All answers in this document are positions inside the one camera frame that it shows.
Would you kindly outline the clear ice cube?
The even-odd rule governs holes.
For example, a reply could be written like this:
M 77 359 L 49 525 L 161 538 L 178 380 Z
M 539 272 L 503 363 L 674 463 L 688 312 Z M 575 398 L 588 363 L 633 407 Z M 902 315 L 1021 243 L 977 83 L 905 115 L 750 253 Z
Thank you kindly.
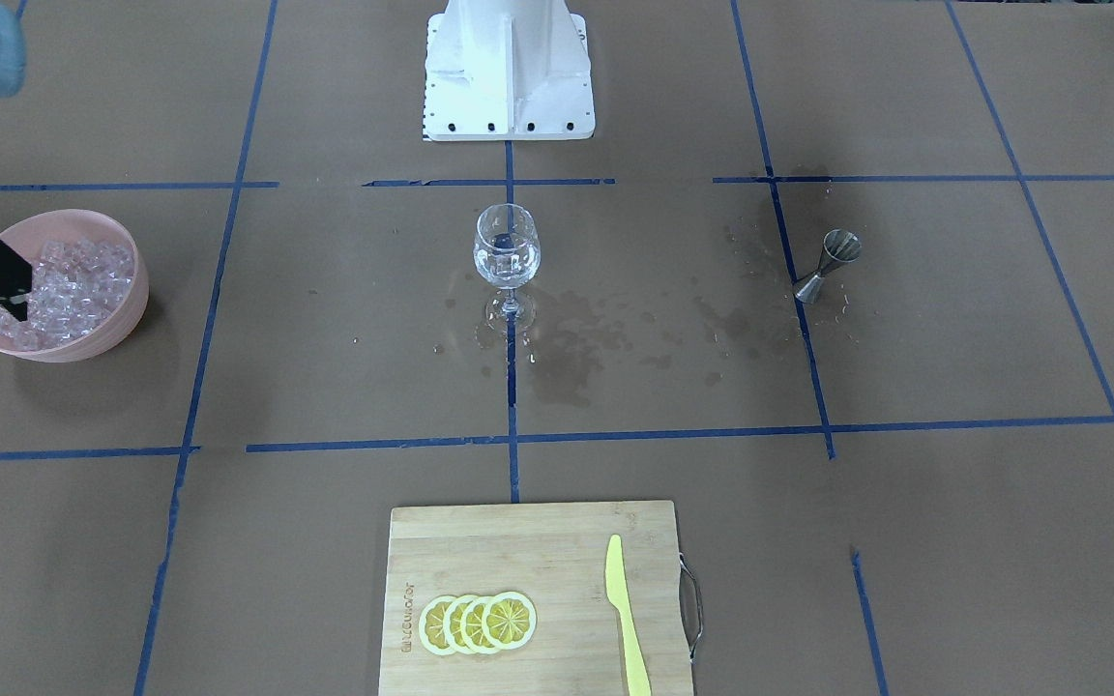
M 526 282 L 538 269 L 540 257 L 534 247 L 490 249 L 483 259 L 489 277 L 500 282 Z

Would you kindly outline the steel cocktail jigger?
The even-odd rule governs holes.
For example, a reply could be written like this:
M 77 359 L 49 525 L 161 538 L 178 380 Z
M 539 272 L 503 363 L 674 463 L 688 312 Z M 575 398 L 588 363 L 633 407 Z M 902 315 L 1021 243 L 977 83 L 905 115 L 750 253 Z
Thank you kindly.
M 827 277 L 836 269 L 857 263 L 861 255 L 862 239 L 854 232 L 836 228 L 825 233 L 814 268 L 793 283 L 793 296 L 804 305 L 815 303 Z

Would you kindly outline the pink bowl of ice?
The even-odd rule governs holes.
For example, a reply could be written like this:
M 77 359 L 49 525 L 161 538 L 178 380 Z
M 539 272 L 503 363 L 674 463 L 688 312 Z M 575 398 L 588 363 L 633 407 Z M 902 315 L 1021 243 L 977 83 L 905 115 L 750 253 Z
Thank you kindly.
M 9 226 L 1 241 L 31 268 L 26 318 L 0 305 L 0 353 L 71 363 L 127 339 L 149 303 L 149 274 L 131 234 L 92 210 L 50 210 Z

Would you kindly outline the clear wine glass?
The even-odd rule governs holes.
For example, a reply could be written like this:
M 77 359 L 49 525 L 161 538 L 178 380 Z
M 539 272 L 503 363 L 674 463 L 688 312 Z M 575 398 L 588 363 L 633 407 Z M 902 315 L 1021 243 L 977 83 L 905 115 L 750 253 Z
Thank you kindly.
M 486 301 L 483 318 L 497 334 L 518 334 L 532 326 L 536 301 L 526 291 L 543 259 L 538 228 L 520 204 L 491 204 L 478 216 L 473 238 L 473 264 L 494 287 Z

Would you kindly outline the bamboo cutting board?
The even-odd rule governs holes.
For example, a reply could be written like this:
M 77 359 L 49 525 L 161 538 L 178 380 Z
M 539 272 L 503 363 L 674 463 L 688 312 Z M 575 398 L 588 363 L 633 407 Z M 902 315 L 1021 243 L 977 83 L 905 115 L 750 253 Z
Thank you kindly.
M 604 556 L 619 535 L 653 695 L 692 695 L 675 506 L 670 501 L 398 507 L 391 511 L 380 695 L 628 695 Z M 438 656 L 420 616 L 438 595 L 529 595 L 517 651 Z

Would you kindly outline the yellow plastic knife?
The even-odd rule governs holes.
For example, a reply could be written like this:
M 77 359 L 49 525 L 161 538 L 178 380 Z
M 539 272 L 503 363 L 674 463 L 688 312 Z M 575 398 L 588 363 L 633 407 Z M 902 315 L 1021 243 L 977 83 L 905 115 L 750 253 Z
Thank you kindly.
M 616 612 L 620 631 L 622 664 L 625 672 L 625 688 L 628 695 L 653 695 L 649 674 L 638 643 L 637 629 L 631 607 L 631 590 L 625 574 L 624 547 L 619 535 L 607 538 L 604 563 L 604 585 L 607 602 Z

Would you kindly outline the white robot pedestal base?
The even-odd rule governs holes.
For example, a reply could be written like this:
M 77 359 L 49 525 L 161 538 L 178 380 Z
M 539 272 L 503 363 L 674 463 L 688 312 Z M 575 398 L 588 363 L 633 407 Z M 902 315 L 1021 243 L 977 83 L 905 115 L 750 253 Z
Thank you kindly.
M 427 141 L 565 141 L 596 133 L 585 18 L 565 1 L 450 1 L 427 20 Z

